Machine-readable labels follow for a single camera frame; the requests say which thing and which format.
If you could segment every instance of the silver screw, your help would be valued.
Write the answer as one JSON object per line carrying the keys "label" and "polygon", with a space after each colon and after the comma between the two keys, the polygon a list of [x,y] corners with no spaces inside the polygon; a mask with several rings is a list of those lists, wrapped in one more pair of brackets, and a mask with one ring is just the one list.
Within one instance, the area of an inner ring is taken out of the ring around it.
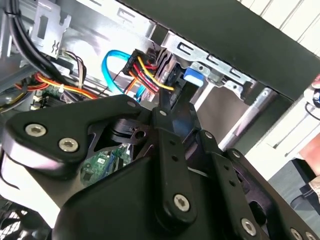
{"label": "silver screw", "polygon": [[77,151],[78,147],[79,147],[78,142],[76,140],[74,140],[73,138],[66,137],[66,138],[62,138],[59,141],[59,148],[62,151],[65,151],[68,153],[73,153],[73,152]]}
{"label": "silver screw", "polygon": [[41,137],[47,133],[47,130],[44,126],[33,123],[25,127],[25,132],[32,137]]}
{"label": "silver screw", "polygon": [[205,135],[206,135],[208,138],[212,139],[212,135],[211,135],[210,132],[206,131],[206,132],[205,132]]}
{"label": "silver screw", "polygon": [[308,231],[305,232],[306,237],[308,240],[316,240],[316,238]]}
{"label": "silver screw", "polygon": [[294,228],[291,228],[290,230],[291,230],[291,234],[294,236],[296,240],[303,240],[302,236],[297,230],[295,230]]}
{"label": "silver screw", "polygon": [[257,230],[255,228],[255,226],[253,225],[253,223],[246,218],[242,218],[241,219],[241,224],[243,229],[251,236],[255,236],[257,234]]}
{"label": "silver screw", "polygon": [[232,153],[233,153],[233,155],[235,155],[238,159],[240,158],[240,154],[239,154],[237,151],[233,150]]}
{"label": "silver screw", "polygon": [[166,114],[165,111],[160,110],[160,113],[161,113],[163,116],[167,116],[167,114]]}
{"label": "silver screw", "polygon": [[130,107],[133,107],[133,108],[136,107],[136,105],[135,105],[132,101],[127,101],[126,103],[127,103]]}
{"label": "silver screw", "polygon": [[190,209],[190,203],[188,199],[181,195],[181,194],[176,194],[173,198],[174,205],[181,210],[182,212],[188,212]]}

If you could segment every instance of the wire bundle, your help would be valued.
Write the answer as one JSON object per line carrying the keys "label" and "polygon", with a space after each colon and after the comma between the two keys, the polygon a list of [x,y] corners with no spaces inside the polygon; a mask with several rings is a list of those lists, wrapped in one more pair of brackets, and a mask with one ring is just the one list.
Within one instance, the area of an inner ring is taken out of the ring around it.
{"label": "wire bundle", "polygon": [[124,92],[128,93],[135,83],[139,82],[143,85],[148,91],[153,94],[156,94],[159,91],[159,88],[164,88],[170,91],[173,91],[174,88],[171,86],[166,86],[154,78],[154,73],[150,71],[156,71],[157,67],[151,65],[144,64],[142,58],[140,56],[137,57],[137,63],[133,64],[133,69],[129,71],[129,74],[133,77],[133,80],[129,83],[129,85],[125,88]]}
{"label": "wire bundle", "polygon": [[[59,84],[68,85],[69,83],[58,69],[38,51],[29,39],[22,23],[19,0],[7,0],[5,14],[8,16],[9,30],[13,43],[21,56],[43,76],[53,79]],[[72,102],[81,100],[77,94],[68,91],[65,91],[64,94]]]}
{"label": "wire bundle", "polygon": [[64,85],[64,84],[59,84],[43,75],[41,75],[41,73],[36,73],[34,75],[34,78],[41,82],[41,83],[45,83],[45,84],[48,84],[50,86],[54,86],[54,87],[57,87],[57,88],[60,88],[60,89],[63,89],[64,91],[70,91],[70,92],[73,92],[73,93],[76,93],[76,94],[80,94],[80,95],[83,95],[89,99],[97,99],[98,96],[96,96],[95,94],[85,90],[85,89],[80,89],[78,87],[73,87],[73,86],[69,86],[69,85]]}
{"label": "wire bundle", "polygon": [[[17,89],[20,89],[22,90],[23,89],[23,86],[20,85],[20,84],[15,84],[14,85]],[[43,82],[41,84],[38,84],[38,85],[28,85],[26,90],[27,92],[34,92],[34,91],[37,91],[37,90],[43,90],[43,89],[46,89],[47,87],[49,87],[49,84]]]}
{"label": "wire bundle", "polygon": [[75,55],[73,52],[71,51],[67,51],[67,50],[63,50],[62,51],[63,55],[68,56],[69,58],[73,59],[74,61],[76,61],[77,63],[77,67],[78,67],[78,76],[79,76],[79,84],[78,87],[80,89],[83,88],[83,84],[85,82],[86,76],[87,76],[87,68],[84,64],[84,61],[77,55]]}

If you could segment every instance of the electronic component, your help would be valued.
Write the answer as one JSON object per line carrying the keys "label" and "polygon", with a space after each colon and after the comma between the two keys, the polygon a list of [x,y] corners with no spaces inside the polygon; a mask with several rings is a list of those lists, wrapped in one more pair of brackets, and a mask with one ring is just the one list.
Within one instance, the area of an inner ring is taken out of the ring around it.
{"label": "electronic component", "polygon": [[66,104],[66,102],[61,101],[60,97],[56,97],[56,96],[51,95],[49,93],[44,93],[42,95],[42,100],[40,101],[40,103],[41,103],[41,108],[56,107],[56,106]]}

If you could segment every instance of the red wire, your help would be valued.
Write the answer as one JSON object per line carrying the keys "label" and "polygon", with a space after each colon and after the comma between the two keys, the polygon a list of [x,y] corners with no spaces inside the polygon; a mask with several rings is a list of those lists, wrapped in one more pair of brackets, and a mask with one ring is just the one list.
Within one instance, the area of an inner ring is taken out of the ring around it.
{"label": "red wire", "polygon": [[138,73],[138,75],[148,84],[148,86],[150,88],[152,88],[155,92],[158,92],[159,88],[155,87],[140,71],[140,69],[138,68],[138,66],[134,63],[133,64],[134,69],[136,70],[136,72]]}
{"label": "red wire", "polygon": [[149,66],[149,65],[145,65],[146,69],[151,69],[151,70],[156,70],[157,67],[156,66]]}

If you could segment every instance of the metal arm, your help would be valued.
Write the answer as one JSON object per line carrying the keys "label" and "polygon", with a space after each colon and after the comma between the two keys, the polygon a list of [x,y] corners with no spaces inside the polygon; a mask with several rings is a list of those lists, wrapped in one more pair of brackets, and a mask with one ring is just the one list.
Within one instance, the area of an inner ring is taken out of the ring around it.
{"label": "metal arm", "polygon": [[[318,239],[240,152],[219,149],[192,104],[182,118],[166,102],[150,111],[118,95],[17,114],[0,194],[38,211],[53,240]],[[120,143],[133,162],[84,189],[83,161]]]}

